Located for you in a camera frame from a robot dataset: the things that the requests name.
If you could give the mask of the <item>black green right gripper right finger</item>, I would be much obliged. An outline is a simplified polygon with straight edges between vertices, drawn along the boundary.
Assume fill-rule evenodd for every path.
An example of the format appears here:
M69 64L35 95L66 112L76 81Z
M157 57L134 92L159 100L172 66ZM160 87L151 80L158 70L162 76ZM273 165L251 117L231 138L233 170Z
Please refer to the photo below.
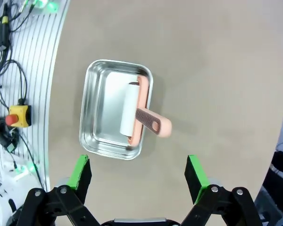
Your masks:
M210 183L196 155L187 157L184 175L193 208L182 226L204 226L212 214L220 215L227 226L262 225L248 189L235 187L228 191Z

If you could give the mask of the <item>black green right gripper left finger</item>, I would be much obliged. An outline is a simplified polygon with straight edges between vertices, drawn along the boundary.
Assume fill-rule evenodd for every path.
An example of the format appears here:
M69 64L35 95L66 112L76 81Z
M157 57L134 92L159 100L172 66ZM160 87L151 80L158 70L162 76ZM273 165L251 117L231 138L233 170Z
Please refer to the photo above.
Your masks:
M31 189L25 199L17 224L19 226L52 226L60 216L67 216L74 226L99 226L84 206L92 172L90 159L80 155L66 184L46 192Z

